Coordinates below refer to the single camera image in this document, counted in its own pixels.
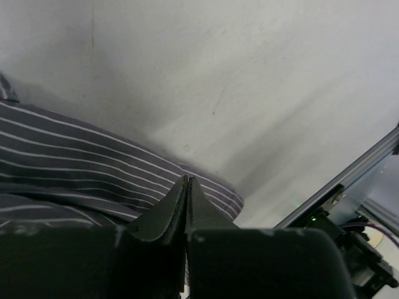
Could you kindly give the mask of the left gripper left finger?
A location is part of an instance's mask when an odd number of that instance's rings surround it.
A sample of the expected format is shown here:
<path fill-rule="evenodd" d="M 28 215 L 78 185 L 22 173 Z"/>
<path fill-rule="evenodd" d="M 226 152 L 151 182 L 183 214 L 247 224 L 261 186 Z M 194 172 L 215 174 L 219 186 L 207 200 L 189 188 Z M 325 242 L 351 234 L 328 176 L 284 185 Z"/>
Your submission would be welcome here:
<path fill-rule="evenodd" d="M 187 177 L 126 225 L 1 229 L 2 298 L 178 298 Z"/>

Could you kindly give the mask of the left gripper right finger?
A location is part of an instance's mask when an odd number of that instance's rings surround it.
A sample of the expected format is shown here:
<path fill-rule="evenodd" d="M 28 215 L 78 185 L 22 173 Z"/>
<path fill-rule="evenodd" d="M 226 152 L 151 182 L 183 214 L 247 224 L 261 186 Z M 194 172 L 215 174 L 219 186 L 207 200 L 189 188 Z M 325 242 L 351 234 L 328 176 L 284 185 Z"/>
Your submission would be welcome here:
<path fill-rule="evenodd" d="M 343 258 L 318 229 L 242 229 L 188 181 L 191 298 L 354 298 Z"/>

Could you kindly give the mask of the striped grey underwear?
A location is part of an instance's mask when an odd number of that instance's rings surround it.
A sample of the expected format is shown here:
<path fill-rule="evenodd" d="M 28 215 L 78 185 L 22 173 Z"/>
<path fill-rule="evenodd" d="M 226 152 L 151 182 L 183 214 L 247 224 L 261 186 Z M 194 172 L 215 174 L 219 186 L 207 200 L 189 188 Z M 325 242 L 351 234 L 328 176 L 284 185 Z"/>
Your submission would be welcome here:
<path fill-rule="evenodd" d="M 233 221 L 244 207 L 228 185 L 94 125 L 20 102 L 1 79 L 1 226 L 129 223 L 182 176 Z"/>

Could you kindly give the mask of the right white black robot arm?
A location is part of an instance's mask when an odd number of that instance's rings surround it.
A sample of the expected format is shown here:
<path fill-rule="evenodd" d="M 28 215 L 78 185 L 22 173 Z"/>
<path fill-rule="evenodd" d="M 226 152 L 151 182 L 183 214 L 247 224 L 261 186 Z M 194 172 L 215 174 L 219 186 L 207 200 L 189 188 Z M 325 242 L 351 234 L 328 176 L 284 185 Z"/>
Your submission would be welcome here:
<path fill-rule="evenodd" d="M 373 298 L 383 287 L 398 287 L 393 267 L 369 243 L 364 232 L 367 219 L 363 216 L 345 224 L 335 224 L 323 209 L 301 219 L 296 227 L 320 229 L 340 250 L 349 270 L 357 298 Z"/>

